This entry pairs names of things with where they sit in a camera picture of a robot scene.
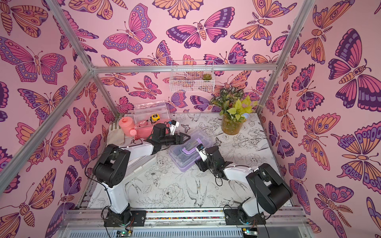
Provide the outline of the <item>purple toolbox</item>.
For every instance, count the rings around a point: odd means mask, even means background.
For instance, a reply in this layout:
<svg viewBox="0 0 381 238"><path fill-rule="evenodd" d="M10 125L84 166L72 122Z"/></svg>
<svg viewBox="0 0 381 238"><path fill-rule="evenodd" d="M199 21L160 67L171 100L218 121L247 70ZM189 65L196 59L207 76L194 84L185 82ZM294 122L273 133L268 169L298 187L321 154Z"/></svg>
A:
<svg viewBox="0 0 381 238"><path fill-rule="evenodd" d="M196 147L203 144L206 148L211 147L214 142L204 131L197 129L188 134L190 140L182 145L172 145L169 148L169 156L181 172L185 172L195 164L200 155Z"/></svg>

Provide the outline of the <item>white clear toolbox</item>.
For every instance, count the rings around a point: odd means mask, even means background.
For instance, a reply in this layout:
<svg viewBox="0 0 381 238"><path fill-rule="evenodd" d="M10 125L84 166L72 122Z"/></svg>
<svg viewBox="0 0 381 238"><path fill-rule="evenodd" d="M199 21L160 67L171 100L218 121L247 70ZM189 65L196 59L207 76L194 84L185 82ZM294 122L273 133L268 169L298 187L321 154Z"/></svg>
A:
<svg viewBox="0 0 381 238"><path fill-rule="evenodd" d="M157 162L157 155L149 155L140 157L129 162L127 171L123 183L127 183L134 178L140 176L145 173L151 166L153 166Z"/></svg>

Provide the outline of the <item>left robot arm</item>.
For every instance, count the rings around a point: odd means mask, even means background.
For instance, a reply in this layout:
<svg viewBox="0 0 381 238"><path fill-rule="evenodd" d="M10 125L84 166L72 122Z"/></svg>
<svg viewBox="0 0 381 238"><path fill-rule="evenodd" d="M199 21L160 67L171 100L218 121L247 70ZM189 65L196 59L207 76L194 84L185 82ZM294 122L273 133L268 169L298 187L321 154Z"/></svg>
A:
<svg viewBox="0 0 381 238"><path fill-rule="evenodd" d="M107 217L104 218L105 226L107 224L127 226L133 223L131 206L122 185L122 181L128 176L129 161L152 159L163 146L182 145L189 141L190 135L176 132L179 125L175 120L158 123L153 126L148 138L140 144L108 144L105 147L93 168L96 181L104 186L110 201L110 205L107 206Z"/></svg>

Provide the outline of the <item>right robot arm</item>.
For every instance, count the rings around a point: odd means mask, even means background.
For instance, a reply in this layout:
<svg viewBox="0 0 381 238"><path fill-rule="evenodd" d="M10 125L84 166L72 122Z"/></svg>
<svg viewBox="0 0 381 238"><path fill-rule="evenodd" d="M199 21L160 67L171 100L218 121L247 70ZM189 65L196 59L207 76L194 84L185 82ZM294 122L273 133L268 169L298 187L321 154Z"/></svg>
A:
<svg viewBox="0 0 381 238"><path fill-rule="evenodd" d="M275 214L287 201L293 192L283 178L267 163L252 168L225 161L219 147L205 148L199 144L195 149L200 158L195 164L202 172L210 171L216 179L221 181L238 181L250 186L254 196L246 199L237 208L237 215L243 224L253 223L262 215Z"/></svg>

